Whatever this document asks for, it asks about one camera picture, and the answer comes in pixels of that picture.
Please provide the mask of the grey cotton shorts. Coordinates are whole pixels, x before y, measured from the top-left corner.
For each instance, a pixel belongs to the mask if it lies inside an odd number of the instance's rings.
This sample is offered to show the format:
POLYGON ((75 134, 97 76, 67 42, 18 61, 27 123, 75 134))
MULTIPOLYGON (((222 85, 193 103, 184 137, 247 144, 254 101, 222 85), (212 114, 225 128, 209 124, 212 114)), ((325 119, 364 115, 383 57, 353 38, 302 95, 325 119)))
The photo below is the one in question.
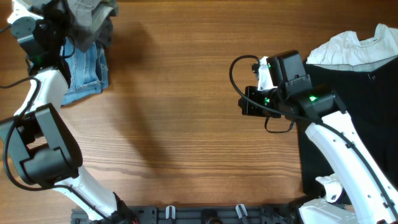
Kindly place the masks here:
POLYGON ((119 13, 116 0, 33 0, 30 5, 43 16, 63 13, 69 20, 68 34, 82 52, 95 42, 107 47, 112 41, 111 17, 119 13))

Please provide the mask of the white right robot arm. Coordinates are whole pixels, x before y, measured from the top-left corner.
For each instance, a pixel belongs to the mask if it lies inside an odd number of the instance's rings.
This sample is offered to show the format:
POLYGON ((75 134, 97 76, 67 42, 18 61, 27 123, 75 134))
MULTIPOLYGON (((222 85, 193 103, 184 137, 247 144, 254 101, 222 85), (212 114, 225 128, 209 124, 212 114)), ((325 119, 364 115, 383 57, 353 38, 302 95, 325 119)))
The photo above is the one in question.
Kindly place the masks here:
POLYGON ((314 86, 295 50, 256 58, 251 69, 266 84, 240 92, 243 114, 305 124, 306 136, 333 169, 332 175, 317 177, 324 196, 289 205, 289 222, 396 223, 397 190, 358 136, 337 92, 314 86))

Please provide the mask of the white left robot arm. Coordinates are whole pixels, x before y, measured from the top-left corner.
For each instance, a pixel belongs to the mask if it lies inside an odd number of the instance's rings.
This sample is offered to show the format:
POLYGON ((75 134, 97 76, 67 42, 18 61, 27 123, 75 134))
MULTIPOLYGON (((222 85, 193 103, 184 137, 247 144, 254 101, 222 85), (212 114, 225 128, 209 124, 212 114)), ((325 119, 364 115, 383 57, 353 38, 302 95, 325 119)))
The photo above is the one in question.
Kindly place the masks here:
POLYGON ((62 1, 44 3, 38 11, 29 1, 13 1, 8 18, 11 34, 25 51, 30 90, 22 106, 1 121, 3 166, 14 166, 18 188, 54 190, 82 208, 90 223, 137 223, 134 212, 104 188, 83 166, 80 147, 59 115, 71 84, 70 15, 62 1))

